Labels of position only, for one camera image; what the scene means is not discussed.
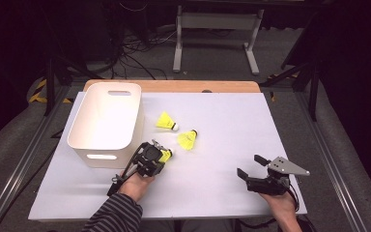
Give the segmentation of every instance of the table leg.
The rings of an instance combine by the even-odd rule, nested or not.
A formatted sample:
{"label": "table leg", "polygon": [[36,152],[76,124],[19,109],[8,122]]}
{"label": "table leg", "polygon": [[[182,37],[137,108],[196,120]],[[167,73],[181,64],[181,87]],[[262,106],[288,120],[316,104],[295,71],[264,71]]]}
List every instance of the table leg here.
{"label": "table leg", "polygon": [[177,44],[176,53],[174,54],[174,65],[173,72],[179,73],[182,67],[182,53],[183,53],[183,42],[182,42],[182,6],[178,7],[177,10]]}
{"label": "table leg", "polygon": [[318,96],[318,83],[319,83],[319,75],[320,75],[320,67],[318,62],[315,62],[315,66],[313,67],[314,71],[311,78],[311,89],[309,95],[309,104],[308,104],[308,111],[309,114],[314,122],[316,122],[316,99]]}
{"label": "table leg", "polygon": [[251,72],[254,75],[258,75],[260,71],[258,69],[258,65],[257,65],[257,61],[255,60],[254,53],[252,52],[252,48],[254,47],[254,43],[258,35],[258,30],[261,25],[263,14],[264,14],[264,10],[258,11],[257,18],[255,19],[255,22],[252,26],[251,38],[248,43],[244,44],[246,58],[248,59]]}

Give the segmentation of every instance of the wooden table edge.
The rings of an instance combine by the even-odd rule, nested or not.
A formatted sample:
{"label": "wooden table edge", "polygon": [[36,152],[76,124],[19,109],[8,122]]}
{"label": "wooden table edge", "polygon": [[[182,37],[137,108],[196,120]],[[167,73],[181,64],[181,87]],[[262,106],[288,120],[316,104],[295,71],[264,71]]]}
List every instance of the wooden table edge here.
{"label": "wooden table edge", "polygon": [[141,86],[142,92],[161,93],[261,93],[258,83],[254,81],[217,81],[217,80],[117,80],[91,79],[83,88],[99,82],[129,82]]}

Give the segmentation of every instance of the shuttlecock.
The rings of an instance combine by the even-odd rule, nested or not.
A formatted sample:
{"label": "shuttlecock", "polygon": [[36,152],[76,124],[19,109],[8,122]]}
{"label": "shuttlecock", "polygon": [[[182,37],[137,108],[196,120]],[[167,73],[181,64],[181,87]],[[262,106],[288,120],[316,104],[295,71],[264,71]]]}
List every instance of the shuttlecock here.
{"label": "shuttlecock", "polygon": [[158,159],[159,162],[166,163],[171,157],[173,157],[173,151],[172,150],[160,150],[161,151],[161,157]]}
{"label": "shuttlecock", "polygon": [[186,150],[191,150],[194,147],[195,138],[197,137],[196,130],[190,130],[184,133],[180,133],[177,137],[177,141],[180,146]]}
{"label": "shuttlecock", "polygon": [[179,125],[176,124],[165,111],[163,111],[159,116],[158,121],[156,123],[156,127],[171,129],[173,131],[179,130]]}

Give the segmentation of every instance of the hand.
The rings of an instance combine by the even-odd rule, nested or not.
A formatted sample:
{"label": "hand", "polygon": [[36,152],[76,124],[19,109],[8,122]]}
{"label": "hand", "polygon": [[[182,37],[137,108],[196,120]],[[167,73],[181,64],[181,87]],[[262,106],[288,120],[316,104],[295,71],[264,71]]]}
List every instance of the hand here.
{"label": "hand", "polygon": [[138,173],[134,173],[123,183],[119,192],[138,202],[146,194],[149,184],[154,179],[155,177],[142,177]]}
{"label": "hand", "polygon": [[270,205],[272,215],[282,231],[302,231],[295,215],[295,201],[288,192],[285,192],[283,195],[259,194]]}

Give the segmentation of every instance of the sleeve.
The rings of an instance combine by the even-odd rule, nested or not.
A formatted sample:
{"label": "sleeve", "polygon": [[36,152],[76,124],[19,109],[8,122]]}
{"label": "sleeve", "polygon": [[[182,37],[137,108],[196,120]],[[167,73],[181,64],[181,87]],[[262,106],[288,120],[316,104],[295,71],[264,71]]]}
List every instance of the sleeve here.
{"label": "sleeve", "polygon": [[143,209],[129,196],[114,193],[86,222],[82,232],[136,232]]}

